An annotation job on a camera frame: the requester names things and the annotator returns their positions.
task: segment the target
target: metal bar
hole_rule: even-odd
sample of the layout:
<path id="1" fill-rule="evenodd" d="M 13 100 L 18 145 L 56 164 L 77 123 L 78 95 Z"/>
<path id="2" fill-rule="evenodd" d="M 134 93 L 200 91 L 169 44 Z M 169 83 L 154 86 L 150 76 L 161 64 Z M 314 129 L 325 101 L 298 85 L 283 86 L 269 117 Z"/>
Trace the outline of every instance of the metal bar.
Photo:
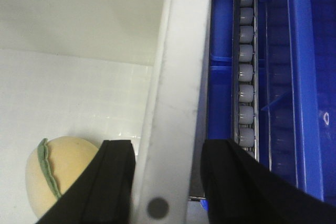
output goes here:
<path id="1" fill-rule="evenodd" d="M 254 142 L 254 155 L 255 159 L 259 161 L 259 97 L 258 97 L 258 87 L 259 87 L 259 81 L 258 81 L 258 0 L 254 0 L 253 5 L 253 11 L 254 11 L 254 40 L 253 40 L 253 68 L 254 68 L 254 78 L 253 78 L 253 87 L 254 87 L 254 134 L 255 134 L 255 142 Z"/>

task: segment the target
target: roller conveyor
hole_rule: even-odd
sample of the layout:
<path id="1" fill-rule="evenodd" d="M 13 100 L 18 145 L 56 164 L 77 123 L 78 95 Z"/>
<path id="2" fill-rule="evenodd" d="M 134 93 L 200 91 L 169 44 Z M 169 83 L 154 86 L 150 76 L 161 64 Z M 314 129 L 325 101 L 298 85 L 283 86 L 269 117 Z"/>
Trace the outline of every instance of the roller conveyor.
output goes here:
<path id="1" fill-rule="evenodd" d="M 258 1 L 234 0 L 232 138 L 259 160 Z"/>

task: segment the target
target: blue plastic container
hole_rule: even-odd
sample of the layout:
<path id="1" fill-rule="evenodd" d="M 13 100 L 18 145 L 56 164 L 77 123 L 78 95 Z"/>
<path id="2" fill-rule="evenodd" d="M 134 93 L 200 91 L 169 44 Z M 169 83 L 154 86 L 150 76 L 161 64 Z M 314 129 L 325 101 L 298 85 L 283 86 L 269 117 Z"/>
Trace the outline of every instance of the blue plastic container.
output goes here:
<path id="1" fill-rule="evenodd" d="M 232 12 L 233 0 L 213 0 L 209 138 L 230 137 Z M 336 0 L 259 0 L 260 162 L 333 205 L 335 14 Z"/>

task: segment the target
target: hole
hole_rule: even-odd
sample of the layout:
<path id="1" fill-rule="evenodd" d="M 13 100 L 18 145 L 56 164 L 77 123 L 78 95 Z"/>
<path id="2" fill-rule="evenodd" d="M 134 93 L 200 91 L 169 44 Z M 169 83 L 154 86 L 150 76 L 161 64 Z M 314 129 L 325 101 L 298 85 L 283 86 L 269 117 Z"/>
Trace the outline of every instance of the hole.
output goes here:
<path id="1" fill-rule="evenodd" d="M 154 219 L 162 219 L 169 212 L 169 204 L 163 198 L 154 198 L 148 203 L 147 212 Z"/>

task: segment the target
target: blue divider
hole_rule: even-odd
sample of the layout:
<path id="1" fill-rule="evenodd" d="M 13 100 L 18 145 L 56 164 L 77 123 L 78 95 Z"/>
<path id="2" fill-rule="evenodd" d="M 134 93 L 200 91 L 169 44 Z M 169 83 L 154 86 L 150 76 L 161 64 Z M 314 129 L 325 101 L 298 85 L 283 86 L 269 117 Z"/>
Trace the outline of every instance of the blue divider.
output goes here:
<path id="1" fill-rule="evenodd" d="M 324 199 L 336 206 L 336 0 L 310 0 Z"/>
<path id="2" fill-rule="evenodd" d="M 260 1 L 260 162 L 336 205 L 336 1 Z M 232 6 L 213 0 L 209 138 L 231 136 Z"/>

